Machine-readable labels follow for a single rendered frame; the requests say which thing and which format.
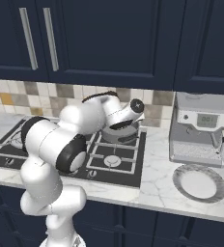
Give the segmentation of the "navy wall cupboard door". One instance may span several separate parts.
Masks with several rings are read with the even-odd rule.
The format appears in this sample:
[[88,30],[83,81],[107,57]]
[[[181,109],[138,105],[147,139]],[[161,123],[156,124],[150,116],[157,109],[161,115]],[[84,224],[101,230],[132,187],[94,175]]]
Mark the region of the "navy wall cupboard door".
[[[36,70],[31,68],[19,8],[27,9],[38,61]],[[0,0],[0,79],[48,79],[36,0]]]
[[[36,0],[48,80],[171,91],[185,0]],[[50,8],[53,71],[42,8]]]
[[224,0],[185,0],[174,90],[224,95]]

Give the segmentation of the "grey metal pot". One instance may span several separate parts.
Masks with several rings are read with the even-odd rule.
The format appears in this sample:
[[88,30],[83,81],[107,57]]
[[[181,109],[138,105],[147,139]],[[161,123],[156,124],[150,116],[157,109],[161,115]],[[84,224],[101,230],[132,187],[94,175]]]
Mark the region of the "grey metal pot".
[[114,130],[108,126],[101,131],[102,138],[112,144],[128,144],[138,137],[139,123]]

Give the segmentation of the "navy base cupboard front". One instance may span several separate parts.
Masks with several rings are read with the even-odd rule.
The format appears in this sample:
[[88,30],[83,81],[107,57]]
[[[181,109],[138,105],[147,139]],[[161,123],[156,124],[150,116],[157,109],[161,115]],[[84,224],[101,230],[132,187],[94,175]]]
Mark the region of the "navy base cupboard front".
[[116,229],[116,209],[112,204],[88,201],[73,217],[87,247],[122,247],[122,236]]
[[121,226],[128,232],[167,240],[188,240],[188,218],[135,207],[120,207]]
[[0,247],[39,247],[46,238],[45,218],[20,209],[23,189],[0,185]]
[[189,218],[184,236],[203,247],[224,247],[224,223]]

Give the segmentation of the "silver coffee machine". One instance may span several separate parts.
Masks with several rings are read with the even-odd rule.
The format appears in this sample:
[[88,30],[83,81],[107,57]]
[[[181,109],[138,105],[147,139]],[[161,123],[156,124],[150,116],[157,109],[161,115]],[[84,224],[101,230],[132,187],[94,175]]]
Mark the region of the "silver coffee machine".
[[176,92],[169,130],[169,159],[222,168],[224,95]]

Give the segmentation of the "white plate with grey rim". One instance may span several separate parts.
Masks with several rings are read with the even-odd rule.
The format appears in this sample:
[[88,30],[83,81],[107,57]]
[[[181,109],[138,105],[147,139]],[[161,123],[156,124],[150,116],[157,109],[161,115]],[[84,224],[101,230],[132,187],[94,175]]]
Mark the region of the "white plate with grey rim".
[[208,167],[181,165],[173,173],[173,183],[186,198],[199,203],[213,204],[224,199],[224,179]]

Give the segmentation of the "black gas hob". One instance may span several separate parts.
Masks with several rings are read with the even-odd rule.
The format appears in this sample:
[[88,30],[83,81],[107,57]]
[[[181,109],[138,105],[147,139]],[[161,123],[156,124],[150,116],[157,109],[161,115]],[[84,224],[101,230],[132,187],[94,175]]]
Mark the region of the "black gas hob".
[[[22,150],[20,131],[28,120],[24,117],[0,139],[0,168],[19,170],[27,158]],[[72,174],[60,172],[62,177],[79,178],[139,188],[143,169],[147,130],[140,127],[138,137],[128,144],[111,144],[101,133],[86,136],[87,155],[83,165]],[[5,166],[6,158],[13,158],[12,166]],[[97,172],[95,178],[88,173]]]

